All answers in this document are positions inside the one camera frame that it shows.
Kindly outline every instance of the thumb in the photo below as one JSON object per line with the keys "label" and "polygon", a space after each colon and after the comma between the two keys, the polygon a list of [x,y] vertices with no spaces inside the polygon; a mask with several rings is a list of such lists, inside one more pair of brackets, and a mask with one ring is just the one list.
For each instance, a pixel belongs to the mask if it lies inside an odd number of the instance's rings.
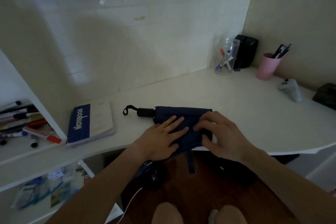
{"label": "thumb", "polygon": [[210,141],[210,139],[206,135],[202,135],[202,145],[211,151],[214,155],[218,152],[218,145]]}
{"label": "thumb", "polygon": [[177,149],[179,148],[179,145],[177,143],[172,144],[168,147],[169,156],[173,154]]}

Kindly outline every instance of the notebook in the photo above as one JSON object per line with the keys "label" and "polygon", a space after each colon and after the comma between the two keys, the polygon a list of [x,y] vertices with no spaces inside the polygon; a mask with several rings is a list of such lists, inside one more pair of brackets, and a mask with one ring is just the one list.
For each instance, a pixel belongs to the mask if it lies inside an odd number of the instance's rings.
{"label": "notebook", "polygon": [[113,134],[110,101],[98,99],[73,109],[66,143],[69,146],[77,146]]}

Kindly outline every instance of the leg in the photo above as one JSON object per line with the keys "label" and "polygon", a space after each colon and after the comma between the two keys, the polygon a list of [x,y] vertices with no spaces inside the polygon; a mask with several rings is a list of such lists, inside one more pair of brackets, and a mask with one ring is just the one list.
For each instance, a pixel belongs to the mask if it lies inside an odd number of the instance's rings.
{"label": "leg", "polygon": [[152,224],[183,224],[183,219],[176,206],[164,202],[157,206]]}
{"label": "leg", "polygon": [[214,218],[214,224],[247,224],[242,212],[233,205],[225,205]]}

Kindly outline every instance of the white desk surface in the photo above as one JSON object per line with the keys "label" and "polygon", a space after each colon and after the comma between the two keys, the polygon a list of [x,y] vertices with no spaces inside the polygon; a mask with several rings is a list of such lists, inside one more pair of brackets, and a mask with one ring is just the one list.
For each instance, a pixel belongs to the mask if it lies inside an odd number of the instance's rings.
{"label": "white desk surface", "polygon": [[255,73],[255,68],[247,68],[221,76],[210,67],[113,94],[109,96],[116,131],[113,136],[76,148],[60,146],[4,165],[0,167],[0,191],[132,143],[153,121],[137,117],[133,110],[124,116],[127,105],[212,108],[235,122],[251,143],[271,155],[316,153],[335,144],[336,111],[314,102],[314,92],[305,88],[300,88],[303,100],[295,103],[277,89],[281,78],[264,82]]}

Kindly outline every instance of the white game controller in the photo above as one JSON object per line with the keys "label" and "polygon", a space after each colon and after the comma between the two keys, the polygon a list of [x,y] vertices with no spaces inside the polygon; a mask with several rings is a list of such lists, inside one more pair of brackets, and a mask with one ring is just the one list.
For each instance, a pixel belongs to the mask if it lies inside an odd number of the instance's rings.
{"label": "white game controller", "polygon": [[278,89],[288,93],[295,102],[302,100],[301,92],[295,79],[285,79],[284,82],[279,84]]}

